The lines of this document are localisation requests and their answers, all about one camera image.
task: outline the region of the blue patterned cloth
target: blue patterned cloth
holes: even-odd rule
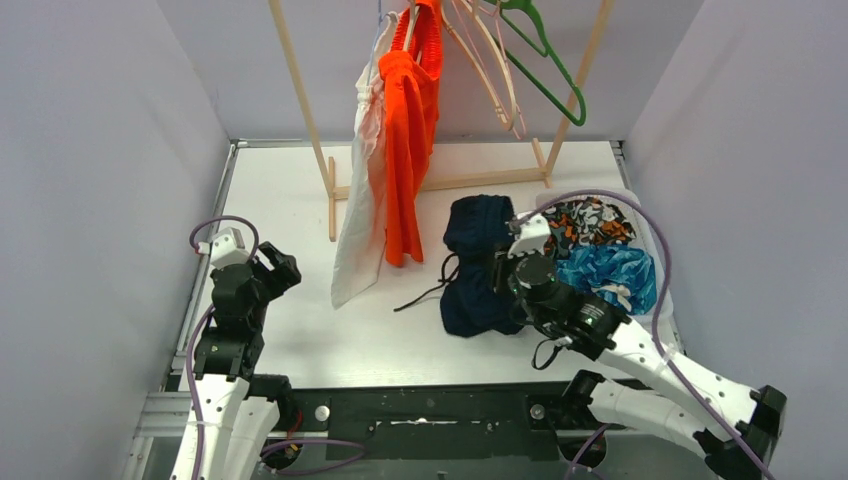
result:
[[[594,293],[631,315],[644,315],[657,303],[654,259],[638,248],[575,247],[567,259],[557,261],[557,276],[575,289]]]

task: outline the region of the navy blue garment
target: navy blue garment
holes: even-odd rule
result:
[[[509,197],[478,195],[451,205],[444,242],[459,257],[458,275],[441,299],[442,323],[451,335],[473,337],[488,330],[518,333],[526,314],[511,295],[491,287],[487,261],[499,245],[512,242],[506,222],[515,215]]]

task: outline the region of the black drawstring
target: black drawstring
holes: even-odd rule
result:
[[[453,282],[454,280],[456,280],[457,274],[459,273],[459,265],[457,265],[457,266],[456,266],[456,268],[454,268],[454,269],[453,269],[453,271],[450,273],[450,275],[445,276],[445,273],[446,273],[446,272],[445,272],[445,269],[446,269],[446,268],[447,268],[447,266],[448,266],[448,262],[450,261],[450,259],[451,259],[451,258],[453,258],[453,257],[455,257],[455,256],[456,256],[456,254],[455,254],[455,253],[451,253],[450,255],[448,255],[447,257],[445,257],[445,261],[444,261],[444,262],[442,262],[442,278],[440,278],[440,279],[439,279],[439,285],[437,285],[437,286],[435,286],[435,287],[433,287],[433,288],[431,288],[431,289],[427,290],[426,292],[422,293],[422,294],[421,294],[421,295],[419,295],[419,296],[418,296],[418,298],[416,298],[415,300],[413,300],[413,301],[411,301],[411,302],[409,302],[409,303],[407,303],[407,304],[401,305],[400,307],[398,307],[398,308],[394,309],[394,311],[395,311],[395,312],[399,312],[399,311],[401,311],[401,310],[406,310],[407,308],[409,308],[409,307],[411,307],[411,306],[415,305],[416,303],[418,303],[419,301],[421,301],[421,299],[422,299],[422,298],[426,297],[427,295],[429,295],[429,294],[431,294],[431,293],[435,292],[436,290],[438,290],[438,289],[440,289],[440,288],[445,288],[445,287],[446,287],[446,286],[448,286],[451,282]]]
[[[550,367],[551,364],[554,363],[554,360],[556,360],[556,356],[559,355],[560,350],[562,350],[564,348],[560,345],[554,345],[554,351],[551,352],[551,356],[548,357],[547,360],[545,360],[545,363],[543,363],[542,366],[539,366],[539,365],[536,364],[536,356],[539,355],[539,347],[541,347],[542,344],[545,343],[545,342],[553,342],[553,340],[551,340],[549,338],[547,340],[542,340],[541,342],[539,342],[539,344],[536,345],[536,351],[533,352],[533,360],[530,361],[530,366],[533,367],[536,370],[544,370],[544,369]]]

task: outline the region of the white table surface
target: white table surface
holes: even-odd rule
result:
[[[542,148],[547,152],[549,144]],[[338,183],[348,184],[350,148],[325,147],[324,152],[336,159]],[[446,144],[435,147],[428,175],[533,165],[529,143]],[[608,142],[566,143],[553,180],[555,187],[624,187]],[[537,182],[422,192],[417,210],[425,263],[409,260],[401,269],[384,264],[376,285],[333,310],[330,282],[336,244],[328,240],[327,197],[312,149],[240,149],[224,213],[254,222],[260,241],[268,240],[297,257],[303,274],[300,285],[268,308],[265,350],[256,372],[288,375],[295,388],[567,381],[580,369],[627,378],[567,351],[547,370],[532,369],[533,349],[543,337],[529,327],[516,336],[448,335],[442,327],[438,293],[403,312],[392,312],[437,284],[439,267],[449,253],[442,235],[454,200],[476,194],[508,195],[516,211],[524,211],[534,206],[543,189]],[[336,208],[340,230],[345,202]],[[245,241],[252,244],[250,232],[242,230]],[[211,290],[212,282],[207,281],[200,312],[209,304]],[[673,342],[672,321],[665,319],[660,325],[665,342]]]

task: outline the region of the hanging clothes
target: hanging clothes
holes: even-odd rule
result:
[[[357,109],[351,144],[353,175],[339,235],[330,301],[339,308],[377,282],[386,244],[386,101],[377,61],[391,48],[398,14],[387,13],[372,61],[356,82]]]
[[[392,50],[379,63],[386,91],[386,261],[397,267],[403,266],[405,254],[424,261],[415,197],[430,166],[439,118],[441,6],[439,0],[418,0],[416,5],[408,50],[403,43],[409,9],[400,17]]]

